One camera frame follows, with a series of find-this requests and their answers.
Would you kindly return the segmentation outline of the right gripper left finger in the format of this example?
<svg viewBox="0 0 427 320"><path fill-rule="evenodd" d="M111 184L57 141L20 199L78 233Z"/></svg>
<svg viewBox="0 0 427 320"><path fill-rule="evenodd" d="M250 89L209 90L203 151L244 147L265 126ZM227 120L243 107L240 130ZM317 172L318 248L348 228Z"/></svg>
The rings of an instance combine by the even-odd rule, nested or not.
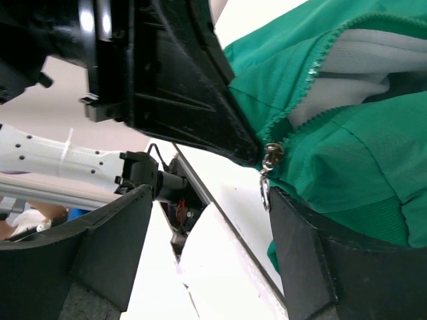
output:
<svg viewBox="0 0 427 320"><path fill-rule="evenodd" d="M119 319L152 208L142 185L78 219L1 243L2 319Z"/></svg>

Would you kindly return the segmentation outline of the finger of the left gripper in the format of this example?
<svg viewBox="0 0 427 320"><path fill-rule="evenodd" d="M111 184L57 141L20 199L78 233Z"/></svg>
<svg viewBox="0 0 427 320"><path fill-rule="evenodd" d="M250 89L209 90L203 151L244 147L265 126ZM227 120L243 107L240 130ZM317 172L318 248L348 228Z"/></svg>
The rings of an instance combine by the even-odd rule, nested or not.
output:
<svg viewBox="0 0 427 320"><path fill-rule="evenodd" d="M234 78L207 1L131 1L126 123L150 137L253 166L260 143L229 90Z"/></svg>

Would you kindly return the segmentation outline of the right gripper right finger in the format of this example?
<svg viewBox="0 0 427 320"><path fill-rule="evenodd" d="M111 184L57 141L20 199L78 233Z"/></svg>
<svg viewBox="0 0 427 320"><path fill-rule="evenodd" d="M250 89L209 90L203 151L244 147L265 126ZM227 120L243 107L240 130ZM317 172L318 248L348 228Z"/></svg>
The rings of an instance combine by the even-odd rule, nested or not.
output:
<svg viewBox="0 0 427 320"><path fill-rule="evenodd" d="M367 237L270 191L290 319L425 319L426 250Z"/></svg>

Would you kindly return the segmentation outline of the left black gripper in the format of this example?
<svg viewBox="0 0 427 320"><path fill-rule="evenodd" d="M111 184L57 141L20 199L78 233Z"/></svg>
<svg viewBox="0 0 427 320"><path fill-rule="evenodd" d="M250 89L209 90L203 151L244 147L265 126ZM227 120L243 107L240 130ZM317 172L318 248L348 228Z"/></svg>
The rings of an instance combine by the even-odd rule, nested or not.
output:
<svg viewBox="0 0 427 320"><path fill-rule="evenodd" d="M124 122L129 110L129 1L2 1L1 103L49 88L48 57L82 67L80 101L93 122Z"/></svg>

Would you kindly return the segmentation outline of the green jacket with white lining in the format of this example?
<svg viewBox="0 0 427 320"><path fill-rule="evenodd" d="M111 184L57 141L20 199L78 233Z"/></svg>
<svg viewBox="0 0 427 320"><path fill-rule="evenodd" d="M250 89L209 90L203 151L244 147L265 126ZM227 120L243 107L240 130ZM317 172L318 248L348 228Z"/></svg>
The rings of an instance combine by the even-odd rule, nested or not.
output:
<svg viewBox="0 0 427 320"><path fill-rule="evenodd" d="M426 246L426 2L306 1L230 43L269 182L361 234Z"/></svg>

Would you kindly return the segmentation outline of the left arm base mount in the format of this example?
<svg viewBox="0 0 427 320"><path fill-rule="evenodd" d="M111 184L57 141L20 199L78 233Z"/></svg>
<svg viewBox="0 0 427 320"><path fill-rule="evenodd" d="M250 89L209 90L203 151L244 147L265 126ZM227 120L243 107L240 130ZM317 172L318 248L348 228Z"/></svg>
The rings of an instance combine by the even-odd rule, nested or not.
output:
<svg viewBox="0 0 427 320"><path fill-rule="evenodd" d="M174 255L180 259L189 234L211 200L179 151L166 163L155 143L149 145L147 153L153 150L161 166L156 200L172 232L170 244Z"/></svg>

